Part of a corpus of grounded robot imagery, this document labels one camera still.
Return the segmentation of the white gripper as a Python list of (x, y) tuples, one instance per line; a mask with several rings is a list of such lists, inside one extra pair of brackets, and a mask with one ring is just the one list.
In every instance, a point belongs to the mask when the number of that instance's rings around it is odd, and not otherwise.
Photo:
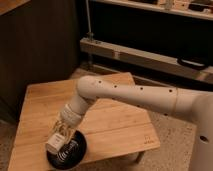
[[(83, 120), (83, 117), (75, 113), (68, 105), (65, 105), (60, 111), (60, 118), (71, 128), (68, 128), (66, 131), (66, 141), (69, 142), (74, 136), (77, 127)], [(57, 121), (54, 124), (53, 132), (60, 132), (63, 129), (63, 122)]]

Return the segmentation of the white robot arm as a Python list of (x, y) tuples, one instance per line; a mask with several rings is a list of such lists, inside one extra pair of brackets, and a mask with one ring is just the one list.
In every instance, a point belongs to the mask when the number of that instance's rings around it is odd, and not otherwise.
[(213, 171), (213, 92), (191, 89), (114, 84), (99, 77), (84, 76), (76, 84), (71, 101), (60, 112), (54, 135), (59, 143), (49, 153), (64, 156), (63, 165), (71, 152), (63, 148), (70, 142), (72, 133), (82, 122), (87, 110), (98, 98), (113, 99), (155, 112), (188, 115), (197, 125), (190, 171)]

